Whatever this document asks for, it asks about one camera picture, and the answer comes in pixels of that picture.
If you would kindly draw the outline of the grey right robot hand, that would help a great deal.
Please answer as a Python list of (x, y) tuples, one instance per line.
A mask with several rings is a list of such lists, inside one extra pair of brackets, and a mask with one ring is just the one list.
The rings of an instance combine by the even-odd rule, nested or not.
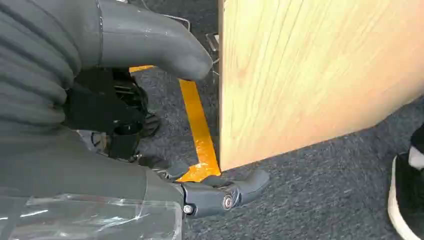
[(89, 150), (68, 120), (99, 132), (126, 122), (81, 74), (154, 65), (199, 81), (213, 62), (179, 22), (116, 0), (0, 3), (0, 237), (3, 240), (179, 240), (185, 216), (254, 201), (269, 175), (164, 180)]

